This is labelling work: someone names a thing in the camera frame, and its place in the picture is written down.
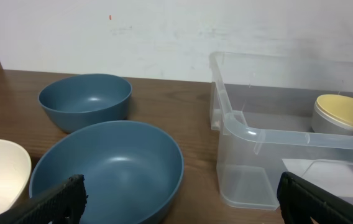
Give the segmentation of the grey small bowl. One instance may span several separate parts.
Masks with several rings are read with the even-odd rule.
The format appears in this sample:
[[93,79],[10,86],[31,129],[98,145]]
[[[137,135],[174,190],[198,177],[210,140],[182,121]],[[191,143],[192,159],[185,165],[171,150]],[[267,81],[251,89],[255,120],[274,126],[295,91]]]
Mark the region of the grey small bowl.
[[332,118],[320,109],[317,102],[314,104],[313,114],[311,117],[311,127],[316,133],[353,136],[352,125]]

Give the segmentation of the dark blue bowl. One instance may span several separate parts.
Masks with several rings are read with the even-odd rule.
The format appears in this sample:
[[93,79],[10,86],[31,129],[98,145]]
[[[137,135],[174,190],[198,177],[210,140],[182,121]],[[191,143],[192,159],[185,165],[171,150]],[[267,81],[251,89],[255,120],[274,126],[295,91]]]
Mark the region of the dark blue bowl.
[[138,121],[108,121],[53,145],[34,168],[29,195],[82,174],[88,198],[81,223],[160,223],[183,172],[181,149],[165,131]]
[[132,85],[108,74],[84,74],[64,78],[46,86],[39,103],[65,133],[106,121],[125,119],[129,113]]

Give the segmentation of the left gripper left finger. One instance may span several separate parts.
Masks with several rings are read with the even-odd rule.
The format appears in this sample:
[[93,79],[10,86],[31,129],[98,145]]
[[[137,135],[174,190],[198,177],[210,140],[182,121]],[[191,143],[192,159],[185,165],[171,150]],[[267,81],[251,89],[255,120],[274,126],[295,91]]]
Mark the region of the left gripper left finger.
[[88,198],[84,180],[82,174],[69,177],[0,214],[0,224],[79,224]]

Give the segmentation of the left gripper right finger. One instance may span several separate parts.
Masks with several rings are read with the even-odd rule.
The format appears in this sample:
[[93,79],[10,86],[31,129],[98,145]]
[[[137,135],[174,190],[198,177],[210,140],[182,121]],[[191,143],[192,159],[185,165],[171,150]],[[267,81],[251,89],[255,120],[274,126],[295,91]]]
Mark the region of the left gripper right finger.
[[353,224],[353,205],[305,179],[283,172],[277,189],[285,224]]

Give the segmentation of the yellow small bowl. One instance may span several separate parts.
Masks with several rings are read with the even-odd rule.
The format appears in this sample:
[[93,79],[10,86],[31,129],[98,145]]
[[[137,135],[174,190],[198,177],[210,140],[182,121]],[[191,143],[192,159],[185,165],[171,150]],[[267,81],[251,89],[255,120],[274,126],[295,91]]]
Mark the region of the yellow small bowl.
[[314,103],[314,108],[336,124],[353,129],[353,98],[343,95],[320,95]]

